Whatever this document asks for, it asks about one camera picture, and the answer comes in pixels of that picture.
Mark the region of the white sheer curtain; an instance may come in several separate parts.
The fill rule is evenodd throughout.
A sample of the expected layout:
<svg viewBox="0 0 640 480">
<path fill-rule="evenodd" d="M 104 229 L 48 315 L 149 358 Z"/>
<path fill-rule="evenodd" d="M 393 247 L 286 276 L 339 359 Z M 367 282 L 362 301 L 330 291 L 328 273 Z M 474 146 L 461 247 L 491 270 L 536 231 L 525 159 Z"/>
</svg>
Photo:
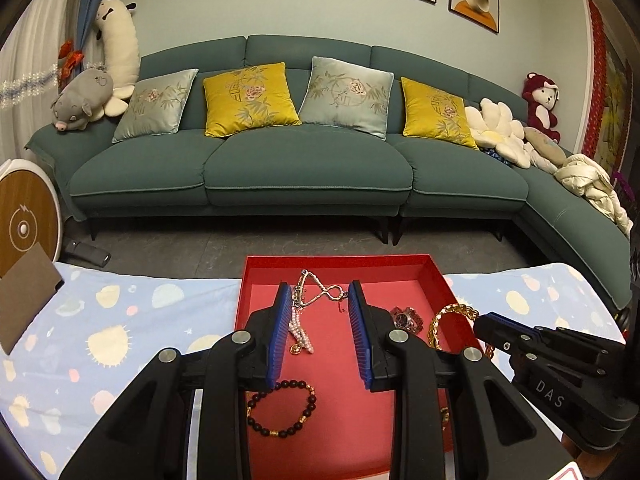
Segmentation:
<svg viewBox="0 0 640 480">
<path fill-rule="evenodd" d="M 58 52 L 75 39 L 77 0 L 32 0 L 1 49 L 1 159 L 27 158 L 26 143 L 51 122 Z"/>
</svg>

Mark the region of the yellow embroidered cushion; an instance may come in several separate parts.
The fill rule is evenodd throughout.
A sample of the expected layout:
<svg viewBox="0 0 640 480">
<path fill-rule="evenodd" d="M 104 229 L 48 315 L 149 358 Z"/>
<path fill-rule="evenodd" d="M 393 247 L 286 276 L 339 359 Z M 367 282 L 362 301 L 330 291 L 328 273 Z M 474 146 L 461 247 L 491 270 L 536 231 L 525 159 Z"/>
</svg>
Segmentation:
<svg viewBox="0 0 640 480">
<path fill-rule="evenodd" d="M 400 78 L 400 84 L 405 102 L 403 136 L 445 141 L 478 150 L 460 96 L 406 77 Z"/>
<path fill-rule="evenodd" d="M 245 130 L 299 126 L 285 64 L 247 66 L 203 80 L 205 135 L 222 139 Z"/>
</svg>

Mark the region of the red gold wall hanging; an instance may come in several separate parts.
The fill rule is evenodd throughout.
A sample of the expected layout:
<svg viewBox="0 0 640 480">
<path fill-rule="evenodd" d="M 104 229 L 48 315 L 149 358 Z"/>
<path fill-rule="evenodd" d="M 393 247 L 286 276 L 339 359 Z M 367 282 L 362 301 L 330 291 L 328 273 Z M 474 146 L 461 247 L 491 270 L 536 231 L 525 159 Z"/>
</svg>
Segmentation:
<svg viewBox="0 0 640 480">
<path fill-rule="evenodd" d="M 608 34 L 593 0 L 585 0 L 590 25 L 590 101 L 582 154 L 612 176 L 622 168 L 629 139 L 634 71 Z"/>
</svg>

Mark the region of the grey-green embroidered left cushion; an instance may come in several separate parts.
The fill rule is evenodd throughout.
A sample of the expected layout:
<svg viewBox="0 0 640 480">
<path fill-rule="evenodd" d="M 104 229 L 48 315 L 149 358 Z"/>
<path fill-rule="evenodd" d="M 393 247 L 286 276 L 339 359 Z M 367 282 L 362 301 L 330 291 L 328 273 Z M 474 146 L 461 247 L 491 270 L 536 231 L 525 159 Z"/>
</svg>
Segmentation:
<svg viewBox="0 0 640 480">
<path fill-rule="evenodd" d="M 179 129 L 197 68 L 139 80 L 112 143 L 149 134 L 173 134 Z"/>
</svg>

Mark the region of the white long cow plush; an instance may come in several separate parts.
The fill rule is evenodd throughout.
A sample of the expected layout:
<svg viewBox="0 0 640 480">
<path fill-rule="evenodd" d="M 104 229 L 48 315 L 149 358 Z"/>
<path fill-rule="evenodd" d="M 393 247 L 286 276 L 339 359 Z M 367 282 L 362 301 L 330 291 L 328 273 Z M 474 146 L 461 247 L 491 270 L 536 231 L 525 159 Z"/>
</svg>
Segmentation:
<svg viewBox="0 0 640 480">
<path fill-rule="evenodd" d="M 101 0 L 96 10 L 96 40 L 102 42 L 105 71 L 113 81 L 113 93 L 105 115 L 117 117 L 128 107 L 140 73 L 139 43 L 132 19 L 137 5 L 122 0 Z"/>
</svg>

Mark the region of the red shallow tray box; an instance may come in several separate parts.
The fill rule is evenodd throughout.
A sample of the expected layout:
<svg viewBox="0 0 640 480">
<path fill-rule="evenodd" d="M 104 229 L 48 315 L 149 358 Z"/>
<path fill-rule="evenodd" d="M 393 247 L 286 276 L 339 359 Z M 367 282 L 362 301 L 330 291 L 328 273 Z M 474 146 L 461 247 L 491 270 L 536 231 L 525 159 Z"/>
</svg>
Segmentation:
<svg viewBox="0 0 640 480">
<path fill-rule="evenodd" d="M 295 284 L 308 270 L 325 285 L 360 281 L 367 302 L 392 310 L 413 307 L 423 321 L 456 297 L 434 260 L 425 254 L 382 256 L 249 256 L 242 276 L 236 327 L 256 310 L 268 308 L 281 282 Z M 314 353 L 285 355 L 281 376 L 303 379 L 316 390 L 318 408 L 304 429 L 287 439 L 252 432 L 250 471 L 255 479 L 360 479 L 387 477 L 392 449 L 394 396 L 372 393 L 359 376 L 346 302 L 318 295 L 302 323 Z"/>
</svg>

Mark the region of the round wooden white device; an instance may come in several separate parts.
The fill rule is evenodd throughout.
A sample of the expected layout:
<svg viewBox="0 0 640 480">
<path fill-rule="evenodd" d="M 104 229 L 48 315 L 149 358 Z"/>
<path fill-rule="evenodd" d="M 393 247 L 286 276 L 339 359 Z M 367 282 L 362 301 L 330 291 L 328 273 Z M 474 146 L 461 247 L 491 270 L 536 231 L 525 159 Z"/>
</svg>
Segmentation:
<svg viewBox="0 0 640 480">
<path fill-rule="evenodd" d="M 52 261 L 62 249 L 62 214 L 52 181 L 34 162 L 8 159 L 0 181 L 1 275 L 39 244 Z"/>
</svg>

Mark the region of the grey pig plush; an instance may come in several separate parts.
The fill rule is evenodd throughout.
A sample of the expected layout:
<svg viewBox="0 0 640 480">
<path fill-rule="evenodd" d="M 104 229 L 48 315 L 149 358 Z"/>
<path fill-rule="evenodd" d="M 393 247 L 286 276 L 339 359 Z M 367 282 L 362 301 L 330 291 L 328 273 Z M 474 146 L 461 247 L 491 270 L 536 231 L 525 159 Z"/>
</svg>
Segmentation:
<svg viewBox="0 0 640 480">
<path fill-rule="evenodd" d="M 84 130 L 104 115 L 104 105 L 113 95 L 113 79 L 104 70 L 88 68 L 75 77 L 52 103 L 52 125 L 56 131 Z"/>
</svg>

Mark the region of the yellow embroidered right cushion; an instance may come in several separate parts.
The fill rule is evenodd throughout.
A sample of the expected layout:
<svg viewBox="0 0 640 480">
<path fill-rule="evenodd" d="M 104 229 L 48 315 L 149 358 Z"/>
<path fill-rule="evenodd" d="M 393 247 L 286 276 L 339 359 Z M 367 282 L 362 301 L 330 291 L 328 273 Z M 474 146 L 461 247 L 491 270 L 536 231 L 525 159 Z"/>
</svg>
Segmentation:
<svg viewBox="0 0 640 480">
<path fill-rule="evenodd" d="M 445 141 L 478 150 L 460 96 L 406 77 L 400 78 L 400 84 L 405 102 L 403 136 Z"/>
</svg>

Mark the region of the brown cardboard card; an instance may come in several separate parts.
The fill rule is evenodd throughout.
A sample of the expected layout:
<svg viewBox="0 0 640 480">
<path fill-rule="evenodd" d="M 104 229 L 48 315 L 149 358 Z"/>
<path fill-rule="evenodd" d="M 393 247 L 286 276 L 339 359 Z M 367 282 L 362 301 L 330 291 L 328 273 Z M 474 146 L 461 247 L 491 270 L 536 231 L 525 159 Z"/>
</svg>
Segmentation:
<svg viewBox="0 0 640 480">
<path fill-rule="evenodd" d="M 63 284 L 62 275 L 39 243 L 6 272 L 0 294 L 0 339 L 6 354 Z"/>
</svg>

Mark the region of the red orange tassel ornament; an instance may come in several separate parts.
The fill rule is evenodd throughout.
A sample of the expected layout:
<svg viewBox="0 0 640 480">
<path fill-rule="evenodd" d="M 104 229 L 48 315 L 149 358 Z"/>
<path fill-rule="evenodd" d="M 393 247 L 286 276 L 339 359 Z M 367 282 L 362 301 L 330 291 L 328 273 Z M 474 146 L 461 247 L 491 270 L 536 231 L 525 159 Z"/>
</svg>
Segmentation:
<svg viewBox="0 0 640 480">
<path fill-rule="evenodd" d="M 72 79 L 75 68 L 81 64 L 84 54 L 74 47 L 73 40 L 69 39 L 62 44 L 58 51 L 58 91 L 62 92 Z"/>
</svg>

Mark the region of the red monkey plush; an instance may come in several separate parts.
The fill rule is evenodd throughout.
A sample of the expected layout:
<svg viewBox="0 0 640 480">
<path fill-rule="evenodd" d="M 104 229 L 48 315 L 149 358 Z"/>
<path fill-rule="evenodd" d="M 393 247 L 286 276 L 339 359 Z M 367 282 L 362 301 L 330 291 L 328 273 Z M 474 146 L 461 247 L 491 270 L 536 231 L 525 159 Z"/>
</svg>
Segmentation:
<svg viewBox="0 0 640 480">
<path fill-rule="evenodd" d="M 559 101 L 558 85 L 547 76 L 530 72 L 525 78 L 522 98 L 528 105 L 527 125 L 559 144 L 561 133 L 555 130 L 558 118 L 553 114 L 555 104 Z"/>
</svg>

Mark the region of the grey-green embroidered centre cushion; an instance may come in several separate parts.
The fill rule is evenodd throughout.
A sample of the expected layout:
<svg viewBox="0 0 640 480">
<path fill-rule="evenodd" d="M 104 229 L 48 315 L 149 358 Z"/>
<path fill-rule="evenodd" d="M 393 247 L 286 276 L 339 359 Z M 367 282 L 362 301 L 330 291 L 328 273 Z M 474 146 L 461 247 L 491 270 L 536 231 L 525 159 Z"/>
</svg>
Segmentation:
<svg viewBox="0 0 640 480">
<path fill-rule="evenodd" d="M 385 140 L 394 79 L 384 70 L 314 56 L 298 116 L 305 124 L 352 128 Z"/>
</svg>

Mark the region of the cream flower shaped cushion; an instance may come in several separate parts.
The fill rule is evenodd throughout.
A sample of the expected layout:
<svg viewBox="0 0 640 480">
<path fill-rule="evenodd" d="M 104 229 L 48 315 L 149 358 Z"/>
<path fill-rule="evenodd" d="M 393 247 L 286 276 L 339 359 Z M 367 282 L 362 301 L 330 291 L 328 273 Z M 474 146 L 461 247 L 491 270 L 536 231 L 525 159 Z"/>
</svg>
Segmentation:
<svg viewBox="0 0 640 480">
<path fill-rule="evenodd" d="M 472 138 L 479 148 L 491 148 L 517 167 L 530 167 L 524 127 L 513 117 L 506 103 L 484 98 L 480 107 L 466 106 L 464 111 Z"/>
</svg>

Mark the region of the yellow embroidered left cushion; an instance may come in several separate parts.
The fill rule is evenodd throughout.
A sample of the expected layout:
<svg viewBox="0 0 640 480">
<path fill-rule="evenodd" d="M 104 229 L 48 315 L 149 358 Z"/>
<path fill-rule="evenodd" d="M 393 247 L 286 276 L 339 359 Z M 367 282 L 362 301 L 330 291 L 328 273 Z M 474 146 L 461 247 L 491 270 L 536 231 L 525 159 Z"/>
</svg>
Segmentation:
<svg viewBox="0 0 640 480">
<path fill-rule="evenodd" d="M 247 66 L 203 80 L 205 135 L 222 139 L 245 130 L 299 126 L 285 64 Z"/>
</svg>

